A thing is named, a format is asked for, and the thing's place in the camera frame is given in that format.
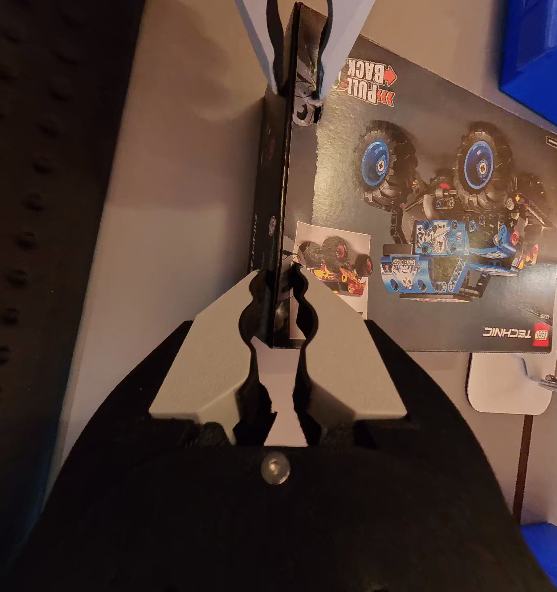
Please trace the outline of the white sign stand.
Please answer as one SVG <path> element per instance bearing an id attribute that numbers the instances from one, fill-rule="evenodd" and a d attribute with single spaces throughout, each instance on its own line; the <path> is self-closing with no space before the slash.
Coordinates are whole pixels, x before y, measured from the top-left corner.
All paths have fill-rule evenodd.
<path id="1" fill-rule="evenodd" d="M 482 413 L 540 415 L 557 394 L 557 289 L 549 353 L 473 353 L 467 398 Z"/>

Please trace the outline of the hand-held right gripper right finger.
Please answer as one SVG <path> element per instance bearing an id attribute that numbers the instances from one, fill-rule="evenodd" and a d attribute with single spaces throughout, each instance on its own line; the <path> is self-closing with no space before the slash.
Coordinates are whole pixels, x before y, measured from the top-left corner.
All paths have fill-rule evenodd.
<path id="1" fill-rule="evenodd" d="M 304 335 L 292 399 L 307 445 L 358 421 L 406 417 L 362 315 L 301 264 L 291 268 L 290 284 Z"/>

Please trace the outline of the black dotted mat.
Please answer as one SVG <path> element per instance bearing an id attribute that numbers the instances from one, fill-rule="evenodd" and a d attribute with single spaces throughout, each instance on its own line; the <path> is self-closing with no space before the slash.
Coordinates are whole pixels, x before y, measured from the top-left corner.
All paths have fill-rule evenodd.
<path id="1" fill-rule="evenodd" d="M 0 1 L 0 569 L 39 512 L 145 1 Z"/>

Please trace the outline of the dark toy truck box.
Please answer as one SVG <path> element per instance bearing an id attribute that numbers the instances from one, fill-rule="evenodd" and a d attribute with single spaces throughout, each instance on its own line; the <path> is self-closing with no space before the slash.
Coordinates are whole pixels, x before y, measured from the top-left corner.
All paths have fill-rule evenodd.
<path id="1" fill-rule="evenodd" d="M 298 348 L 300 264 L 407 351 L 548 356 L 557 135 L 359 36 L 320 105 L 326 18 L 297 3 L 262 102 L 249 270 L 256 336 Z"/>

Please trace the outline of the grey desk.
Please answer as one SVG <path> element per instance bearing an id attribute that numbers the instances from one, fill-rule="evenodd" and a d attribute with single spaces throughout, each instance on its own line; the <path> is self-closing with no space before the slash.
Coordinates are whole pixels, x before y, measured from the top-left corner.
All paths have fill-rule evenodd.
<path id="1" fill-rule="evenodd" d="M 501 93 L 503 1 L 376 1 L 363 35 L 551 132 Z M 233 1 L 147 1 L 106 196 L 49 489 L 118 383 L 247 271 L 266 78 Z M 254 340 L 277 419 L 266 444 L 300 446 L 298 353 Z M 512 507 L 525 419 L 480 413 L 469 354 L 410 354 L 478 437 Z M 534 417 L 522 522 L 557 526 L 557 394 Z"/>

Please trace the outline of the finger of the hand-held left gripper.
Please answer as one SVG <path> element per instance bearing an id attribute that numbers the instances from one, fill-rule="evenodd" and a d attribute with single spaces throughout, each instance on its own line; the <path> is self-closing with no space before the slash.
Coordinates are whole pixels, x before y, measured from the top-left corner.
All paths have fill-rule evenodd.
<path id="1" fill-rule="evenodd" d="M 338 77 L 374 1 L 327 1 L 318 50 L 315 100 L 322 101 Z"/>
<path id="2" fill-rule="evenodd" d="M 273 91 L 283 87 L 284 30 L 278 1 L 235 1 L 262 72 Z"/>

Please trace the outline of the blue storage bin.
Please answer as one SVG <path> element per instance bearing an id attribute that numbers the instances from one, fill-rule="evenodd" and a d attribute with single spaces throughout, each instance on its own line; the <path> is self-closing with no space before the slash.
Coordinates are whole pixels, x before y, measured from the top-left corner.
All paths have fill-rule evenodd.
<path id="1" fill-rule="evenodd" d="M 557 127 L 557 1 L 507 1 L 499 88 Z"/>
<path id="2" fill-rule="evenodd" d="M 535 523 L 520 527 L 526 544 L 557 589 L 557 526 Z"/>

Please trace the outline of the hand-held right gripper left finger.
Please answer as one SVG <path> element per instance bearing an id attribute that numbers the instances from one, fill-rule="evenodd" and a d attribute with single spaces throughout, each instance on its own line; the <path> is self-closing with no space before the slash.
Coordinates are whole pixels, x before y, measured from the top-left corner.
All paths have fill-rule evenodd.
<path id="1" fill-rule="evenodd" d="M 252 339 L 267 292 L 267 272 L 252 271 L 195 317 L 151 403 L 153 418 L 217 423 L 232 444 L 265 443 L 276 412 Z"/>

